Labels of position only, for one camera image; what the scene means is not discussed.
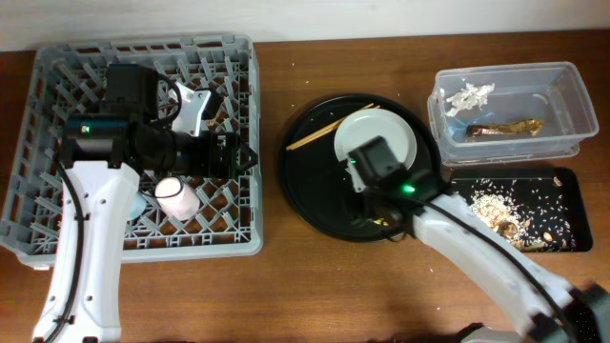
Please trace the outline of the yellow bowl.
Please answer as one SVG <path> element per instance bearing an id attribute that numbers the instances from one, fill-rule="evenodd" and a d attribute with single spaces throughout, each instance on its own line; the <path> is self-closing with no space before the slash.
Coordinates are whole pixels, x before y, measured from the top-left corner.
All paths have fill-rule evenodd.
<path id="1" fill-rule="evenodd" d="M 390 224 L 384 218 L 378 218 L 373 220 L 373 223 L 383 227 L 389 227 Z"/>

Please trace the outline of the pink plastic cup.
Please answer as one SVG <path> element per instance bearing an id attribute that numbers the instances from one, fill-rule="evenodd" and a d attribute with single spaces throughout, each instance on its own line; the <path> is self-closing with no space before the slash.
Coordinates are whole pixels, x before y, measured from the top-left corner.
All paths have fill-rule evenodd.
<path id="1" fill-rule="evenodd" d="M 194 216 L 200 200 L 190 185 L 178 177 L 162 179 L 154 189 L 154 197 L 167 216 L 185 221 Z"/>

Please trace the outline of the grey round plate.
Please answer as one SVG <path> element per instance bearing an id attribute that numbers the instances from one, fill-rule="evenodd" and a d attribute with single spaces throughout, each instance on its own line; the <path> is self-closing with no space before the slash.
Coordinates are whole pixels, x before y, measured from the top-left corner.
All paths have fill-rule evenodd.
<path id="1" fill-rule="evenodd" d="M 414 130 L 399 115 L 383 109 L 367 109 L 348 115 L 335 132 L 335 157 L 341 162 L 348 153 L 376 137 L 386 140 L 398 162 L 409 169 L 417 157 Z"/>

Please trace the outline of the wooden chopstick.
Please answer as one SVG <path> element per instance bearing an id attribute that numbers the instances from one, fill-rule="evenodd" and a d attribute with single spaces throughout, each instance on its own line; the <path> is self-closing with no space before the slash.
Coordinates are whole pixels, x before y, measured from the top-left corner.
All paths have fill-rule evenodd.
<path id="1" fill-rule="evenodd" d="M 355 111 L 370 109 L 373 103 L 325 103 L 301 114 L 290 127 L 281 151 L 293 151 L 336 130 Z"/>
<path id="2" fill-rule="evenodd" d="M 301 147 L 331 133 L 331 132 L 337 130 L 344 120 L 345 120 L 345 118 L 338 119 L 335 122 L 325 126 L 324 128 L 319 129 L 318 131 L 315 131 L 315 132 L 305 136 L 304 138 L 301 138 L 301 139 L 297 140 L 296 142 L 288 145 L 287 147 L 284 148 L 284 150 L 285 151 L 296 150 L 298 148 L 301 148 Z"/>

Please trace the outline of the blue plastic cup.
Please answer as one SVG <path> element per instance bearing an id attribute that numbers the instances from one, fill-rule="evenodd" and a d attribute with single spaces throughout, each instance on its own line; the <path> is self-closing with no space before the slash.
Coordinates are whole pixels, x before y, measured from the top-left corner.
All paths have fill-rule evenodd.
<path id="1" fill-rule="evenodd" d="M 133 221 L 137 219 L 146 210 L 147 200 L 144 198 L 141 192 L 137 192 L 128 215 L 128 220 Z"/>

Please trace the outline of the white tissue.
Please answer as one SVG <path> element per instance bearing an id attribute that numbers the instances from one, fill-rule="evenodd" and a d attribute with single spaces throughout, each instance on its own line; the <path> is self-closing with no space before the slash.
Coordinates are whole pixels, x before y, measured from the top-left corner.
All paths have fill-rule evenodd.
<path id="1" fill-rule="evenodd" d="M 467 83 L 465 88 L 446 99 L 452 108 L 446 112 L 449 117 L 455 117 L 460 111 L 481 109 L 488 103 L 489 94 L 495 90 L 495 85 L 475 86 Z"/>

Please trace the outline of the food scraps and rice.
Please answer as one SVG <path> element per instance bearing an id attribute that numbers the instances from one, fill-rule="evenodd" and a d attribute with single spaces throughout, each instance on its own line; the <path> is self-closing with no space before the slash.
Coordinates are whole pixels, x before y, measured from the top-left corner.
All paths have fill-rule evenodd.
<path id="1" fill-rule="evenodd" d="M 464 198 L 493 232 L 521 252 L 570 252 L 564 183 L 556 176 L 465 181 Z"/>

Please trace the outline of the brown snack wrapper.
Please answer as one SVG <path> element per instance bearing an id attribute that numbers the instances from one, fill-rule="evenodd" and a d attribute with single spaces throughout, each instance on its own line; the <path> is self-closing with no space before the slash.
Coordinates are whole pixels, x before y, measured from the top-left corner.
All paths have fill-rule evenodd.
<path id="1" fill-rule="evenodd" d="M 518 135 L 527 133 L 536 136 L 544 126 L 541 119 L 526 119 L 497 125 L 470 125 L 466 129 L 465 141 L 474 142 L 484 136 Z"/>

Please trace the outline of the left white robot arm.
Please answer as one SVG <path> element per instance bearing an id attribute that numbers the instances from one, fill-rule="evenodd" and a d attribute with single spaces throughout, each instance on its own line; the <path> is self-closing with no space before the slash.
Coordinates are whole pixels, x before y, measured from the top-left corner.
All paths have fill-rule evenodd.
<path id="1" fill-rule="evenodd" d="M 251 138 L 182 131 L 162 120 L 77 116 L 55 158 L 63 187 L 49 297 L 35 342 L 117 342 L 124 236 L 143 172 L 162 174 L 147 198 L 173 222 L 200 215 L 191 177 L 236 180 L 258 162 Z"/>

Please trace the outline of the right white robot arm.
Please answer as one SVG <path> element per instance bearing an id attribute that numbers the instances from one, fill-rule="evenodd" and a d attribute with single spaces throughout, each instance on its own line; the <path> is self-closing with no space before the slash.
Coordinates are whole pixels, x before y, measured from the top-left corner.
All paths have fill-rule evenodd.
<path id="1" fill-rule="evenodd" d="M 609 293 L 585 290 L 545 270 L 490 230 L 434 172 L 396 170 L 384 176 L 355 171 L 354 187 L 397 224 L 410 218 L 412 235 L 444 255 L 511 320 L 510 332 L 473 324 L 458 342 L 606 342 Z"/>

